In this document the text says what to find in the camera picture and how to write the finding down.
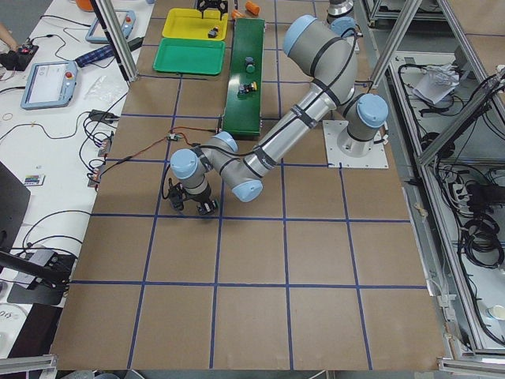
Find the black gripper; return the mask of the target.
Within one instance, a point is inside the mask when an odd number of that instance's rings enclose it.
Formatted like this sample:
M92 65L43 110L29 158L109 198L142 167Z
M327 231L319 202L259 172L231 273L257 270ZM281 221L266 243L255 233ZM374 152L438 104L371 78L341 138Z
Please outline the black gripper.
M191 200L197 203L197 211L200 216L211 214L211 202L206 201L207 199L211 199L211 187L209 184L207 184L205 189L198 194L189 193L180 182L176 185L173 184L171 178L169 179L168 184L168 200L175 210L183 211L184 203Z
M228 1L227 0L198 0L196 9L201 12L201 18L207 17L208 9L216 9L220 12L220 19L228 16Z

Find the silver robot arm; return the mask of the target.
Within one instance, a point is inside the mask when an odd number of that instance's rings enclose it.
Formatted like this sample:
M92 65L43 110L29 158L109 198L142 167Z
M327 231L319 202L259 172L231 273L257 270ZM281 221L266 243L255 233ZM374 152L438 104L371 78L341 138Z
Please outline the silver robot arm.
M204 15L206 9L215 9L219 11L219 18L223 14L230 13L232 18L241 17L238 12L238 3L233 1L231 12L229 12L228 1L195 1L195 8ZM351 17L354 9L353 1L329 1L327 7L327 23L330 29L338 36L347 38L355 32L358 35L358 27L356 21Z
M355 45L313 16L296 19L285 34L283 51L312 78L309 91L250 152L239 154L235 139L226 131L204 144L177 150L169 170L179 182L163 180L168 186L164 196L172 208L180 212L186 201L195 201L200 215L212 214L218 203L211 197L209 171L216 171L239 201L253 201L263 189L263 177L329 111L338 111L348 121L339 135L341 151L364 156L389 109L382 97L355 92Z

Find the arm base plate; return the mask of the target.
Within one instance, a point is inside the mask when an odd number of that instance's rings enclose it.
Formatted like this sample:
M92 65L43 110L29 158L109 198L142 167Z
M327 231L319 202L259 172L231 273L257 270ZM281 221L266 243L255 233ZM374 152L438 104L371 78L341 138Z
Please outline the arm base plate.
M333 168L388 169L385 147L376 130L373 140L360 142L348 134L348 121L323 120L327 165Z

